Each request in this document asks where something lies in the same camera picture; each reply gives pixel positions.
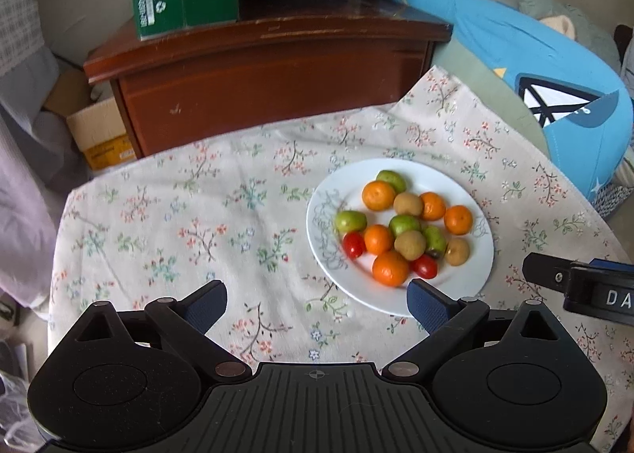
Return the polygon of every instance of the logo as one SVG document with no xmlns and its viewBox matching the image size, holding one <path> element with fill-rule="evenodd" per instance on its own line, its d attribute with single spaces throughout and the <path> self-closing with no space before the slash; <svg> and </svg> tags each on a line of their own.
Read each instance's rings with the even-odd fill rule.
<svg viewBox="0 0 634 453">
<path fill-rule="evenodd" d="M 309 373 L 306 373 L 306 376 L 310 376 L 313 379 L 321 379 L 324 376 L 328 376 L 328 375 L 324 371 L 315 369 L 314 371 L 310 371 Z"/>
</svg>

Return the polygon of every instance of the plate rim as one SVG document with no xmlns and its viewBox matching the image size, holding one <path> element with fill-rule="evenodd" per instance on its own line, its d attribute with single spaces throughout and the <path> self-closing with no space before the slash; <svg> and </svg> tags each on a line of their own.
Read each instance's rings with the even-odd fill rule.
<svg viewBox="0 0 634 453">
<path fill-rule="evenodd" d="M 493 270 L 493 261 L 495 260 L 495 244 L 493 243 L 493 234 L 491 231 L 491 225 L 489 224 L 488 219 L 486 218 L 486 216 L 484 215 L 484 211 L 482 210 L 482 208 L 480 207 L 480 205 L 478 204 L 478 202 L 471 196 L 470 193 L 468 193 L 467 190 L 465 190 L 464 187 L 462 187 L 461 184 L 459 184 L 459 182 L 457 182 L 455 179 L 453 179 L 452 177 L 448 176 L 447 174 L 445 174 L 444 172 L 430 166 L 427 165 L 426 163 L 422 163 L 422 162 L 417 162 L 417 161 L 413 161 L 413 160 L 406 160 L 406 159 L 402 159 L 402 158 L 366 158 L 363 160 L 359 160 L 353 163 L 348 163 L 347 165 L 344 165 L 341 168 L 338 168 L 337 170 L 330 172 L 325 178 L 323 178 L 321 180 L 321 182 L 319 183 L 319 185 L 317 185 L 317 187 L 315 188 L 315 190 L 313 190 L 313 194 L 311 195 L 311 198 L 308 201 L 308 204 L 306 206 L 306 237 L 308 239 L 308 245 L 311 249 L 311 252 L 313 254 L 313 257 L 315 258 L 315 260 L 317 261 L 319 268 L 321 268 L 321 270 L 324 272 L 324 274 L 330 279 L 330 281 L 332 281 L 335 285 L 337 285 L 337 287 L 344 293 L 346 294 L 348 297 L 352 298 L 353 300 L 357 301 L 358 303 L 362 304 L 363 306 L 367 307 L 367 308 L 371 308 L 372 310 L 375 310 L 377 312 L 381 312 L 385 315 L 393 315 L 395 317 L 412 317 L 411 313 L 408 310 L 407 314 L 399 314 L 399 313 L 393 313 L 393 312 L 388 312 L 385 311 L 381 308 L 377 308 L 376 306 L 373 306 L 370 303 L 367 303 L 366 301 L 362 301 L 361 299 L 359 299 L 357 296 L 355 296 L 354 294 L 352 294 L 351 292 L 349 292 L 346 288 L 344 288 L 339 282 L 337 282 L 337 280 L 335 280 L 335 278 L 331 275 L 330 273 L 330 269 L 326 268 L 324 266 L 324 264 L 321 262 L 321 258 L 319 257 L 319 255 L 317 254 L 317 252 L 315 251 L 315 247 L 313 246 L 313 241 L 311 239 L 311 227 L 312 227 L 312 222 L 311 222 L 311 210 L 313 209 L 313 202 L 315 201 L 315 197 L 317 195 L 317 193 L 319 192 L 320 187 L 322 187 L 322 185 L 328 180 L 330 179 L 334 174 L 337 174 L 338 172 L 342 172 L 345 171 L 346 169 L 350 169 L 353 166 L 358 166 L 360 163 L 370 163 L 370 162 L 375 162 L 375 161 L 388 161 L 390 163 L 396 163 L 396 164 L 414 164 L 417 166 L 423 166 L 425 168 L 429 168 L 432 171 L 436 172 L 437 174 L 440 174 L 441 176 L 445 177 L 448 181 L 450 181 L 452 184 L 456 185 L 460 190 L 462 190 L 464 192 L 464 194 L 470 198 L 470 200 L 472 200 L 474 202 L 474 204 L 478 207 L 478 209 L 480 210 L 480 212 L 483 215 L 483 219 L 484 219 L 484 224 L 486 225 L 486 231 L 488 231 L 488 235 L 489 235 L 489 239 L 491 242 L 491 258 L 490 261 L 487 260 L 487 264 L 489 264 L 488 266 L 488 274 L 486 276 L 486 279 L 483 282 L 483 287 L 486 284 L 486 282 L 489 279 L 489 276 L 491 275 L 491 271 Z M 345 256 L 345 253 L 343 251 L 341 251 L 341 249 L 339 248 L 340 252 Z"/>
</svg>

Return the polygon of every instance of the cherry tomato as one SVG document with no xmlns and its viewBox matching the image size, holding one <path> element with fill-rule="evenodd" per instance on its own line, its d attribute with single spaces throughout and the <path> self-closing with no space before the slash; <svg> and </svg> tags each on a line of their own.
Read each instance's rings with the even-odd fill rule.
<svg viewBox="0 0 634 453">
<path fill-rule="evenodd" d="M 438 264 L 431 256 L 426 254 L 423 254 L 411 262 L 410 268 L 421 278 L 426 280 L 435 278 L 436 274 L 438 274 Z"/>
<path fill-rule="evenodd" d="M 346 233 L 344 239 L 341 241 L 341 246 L 344 248 L 344 252 L 348 255 L 348 258 L 359 258 L 365 252 L 365 241 L 362 234 L 359 231 L 350 231 Z"/>
</svg>

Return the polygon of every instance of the wooden nightstand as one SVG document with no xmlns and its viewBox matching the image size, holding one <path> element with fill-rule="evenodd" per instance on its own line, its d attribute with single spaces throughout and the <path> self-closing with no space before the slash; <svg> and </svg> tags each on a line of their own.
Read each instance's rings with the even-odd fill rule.
<svg viewBox="0 0 634 453">
<path fill-rule="evenodd" d="M 141 158 L 215 134 L 400 99 L 451 27 L 389 0 L 242 0 L 237 23 L 139 41 L 84 64 L 112 83 Z"/>
</svg>

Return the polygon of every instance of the tablecloth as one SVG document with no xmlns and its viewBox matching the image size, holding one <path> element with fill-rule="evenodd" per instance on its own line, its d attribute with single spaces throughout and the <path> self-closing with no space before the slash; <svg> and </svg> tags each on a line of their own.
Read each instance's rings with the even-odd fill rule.
<svg viewBox="0 0 634 453">
<path fill-rule="evenodd" d="M 527 283 L 521 265 L 531 251 L 629 260 L 557 168 L 436 67 L 392 107 L 210 138 L 72 192 L 55 251 L 50 349 L 95 300 L 139 309 L 221 279 L 229 303 L 207 336 L 253 367 L 260 361 L 382 367 L 426 332 L 411 318 L 375 312 L 340 292 L 319 269 L 305 229 L 307 201 L 319 182 L 372 157 L 428 164 L 470 192 L 495 244 L 479 297 L 494 308 L 516 308 L 526 299 L 547 303 L 605 381 L 609 403 L 593 444 L 610 448 L 629 419 L 632 328 L 563 311 L 562 295 Z M 487 232 L 481 222 L 472 231 Z"/>
</svg>

